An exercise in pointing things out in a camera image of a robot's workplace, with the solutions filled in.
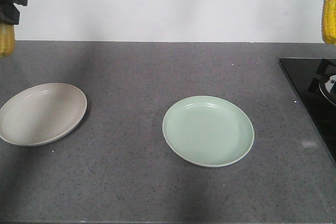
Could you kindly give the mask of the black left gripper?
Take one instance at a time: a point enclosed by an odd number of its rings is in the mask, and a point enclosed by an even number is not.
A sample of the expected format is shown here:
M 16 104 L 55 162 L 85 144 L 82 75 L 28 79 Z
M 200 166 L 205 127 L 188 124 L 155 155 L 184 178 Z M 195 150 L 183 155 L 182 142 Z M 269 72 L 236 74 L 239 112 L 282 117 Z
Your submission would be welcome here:
M 27 6 L 28 0 L 1 0 L 1 23 L 19 24 L 20 12 L 14 4 Z

